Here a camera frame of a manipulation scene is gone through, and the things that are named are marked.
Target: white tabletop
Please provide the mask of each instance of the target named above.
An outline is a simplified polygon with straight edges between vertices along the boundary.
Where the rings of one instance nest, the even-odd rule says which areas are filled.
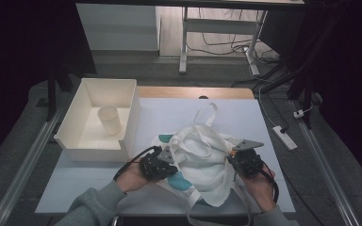
[[[203,106],[215,103],[219,110],[212,126],[222,134],[263,142],[256,148],[264,162],[275,171],[280,188],[278,205],[283,212],[295,212],[288,188],[272,147],[269,132],[256,100],[208,100],[140,98],[134,155],[151,146],[153,137],[175,132],[191,125],[195,113]],[[66,213],[73,200],[89,187],[97,189],[107,185],[123,164],[102,162],[74,162],[62,152],[52,176],[41,197],[36,213]],[[245,191],[252,204],[252,212],[259,209]],[[145,186],[129,192],[119,203],[122,216],[184,216],[186,209],[178,197],[157,185]],[[193,216],[244,215],[245,209],[237,195],[232,194],[219,208],[196,205]]]

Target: white cylinder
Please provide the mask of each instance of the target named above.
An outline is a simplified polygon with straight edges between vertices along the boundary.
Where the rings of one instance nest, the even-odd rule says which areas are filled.
[[[116,135],[122,131],[120,116],[117,107],[114,105],[102,106],[98,111],[98,117],[106,131],[110,135]]]

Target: person's right hand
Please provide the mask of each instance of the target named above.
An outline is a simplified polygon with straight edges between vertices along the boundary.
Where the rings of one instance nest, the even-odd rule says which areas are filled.
[[[275,176],[274,171],[269,171],[266,166],[263,167],[263,170],[269,175],[272,175],[272,177]],[[276,204],[272,199],[273,187],[265,176],[263,176],[261,173],[258,173],[254,178],[247,178],[243,174],[239,173],[239,177],[245,184],[249,194],[251,194],[257,202],[261,211],[268,212],[275,208]]]

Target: white power strip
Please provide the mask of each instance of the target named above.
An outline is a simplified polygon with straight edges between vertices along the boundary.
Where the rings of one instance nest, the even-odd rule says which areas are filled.
[[[295,142],[293,142],[293,140],[288,136],[287,133],[281,133],[281,126],[277,125],[273,127],[272,130],[290,151],[293,151],[298,147]]]

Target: white box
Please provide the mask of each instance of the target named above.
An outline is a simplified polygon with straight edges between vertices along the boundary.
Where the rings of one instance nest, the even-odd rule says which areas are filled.
[[[98,118],[104,105],[118,108],[122,131],[110,135]],[[140,115],[135,79],[83,78],[55,140],[73,161],[126,162],[132,157]]]

